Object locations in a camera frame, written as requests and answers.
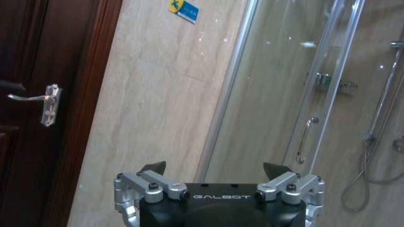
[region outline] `wooden door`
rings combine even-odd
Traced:
[[[59,166],[82,165],[91,122],[70,121],[83,114],[93,120],[121,7],[115,2],[109,13],[107,0],[0,1],[0,226],[66,225],[81,170]],[[46,127],[43,101],[15,101],[7,95],[41,96],[51,84],[63,92],[57,123]],[[66,147],[75,127],[86,128],[85,142],[71,162]],[[70,181],[61,180],[63,171]],[[69,195],[61,198],[55,190],[63,187],[70,191],[58,191]],[[55,214],[55,204],[67,215]],[[53,215],[62,218],[50,221]]]

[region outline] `shower enclosure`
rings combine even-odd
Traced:
[[[401,0],[249,1],[198,181],[266,182],[263,162],[283,164],[327,182],[319,226],[402,226],[404,181],[373,185],[361,213],[343,208],[341,197],[361,171],[358,160],[395,62],[390,45],[403,37],[403,18]],[[367,167],[377,179],[404,170],[401,64],[381,109],[381,115],[391,112],[391,117]],[[378,121],[375,130],[382,127]],[[347,207],[365,201],[365,185],[362,177],[345,195]]]

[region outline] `door lever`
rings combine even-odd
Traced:
[[[9,94],[7,97],[17,101],[45,101],[43,118],[41,122],[46,127],[50,127],[57,120],[61,94],[62,88],[59,88],[58,84],[53,84],[47,86],[45,96],[22,97]]]

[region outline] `glass shower door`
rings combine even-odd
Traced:
[[[358,2],[258,1],[211,141],[207,182],[265,182],[263,162],[310,171],[339,86],[337,69],[350,49],[351,14],[362,9]]]

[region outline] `tiled wall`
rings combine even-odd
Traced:
[[[167,161],[193,181],[247,0],[193,0],[197,24],[170,0],[125,0],[89,140],[71,227],[123,226],[113,180]]]

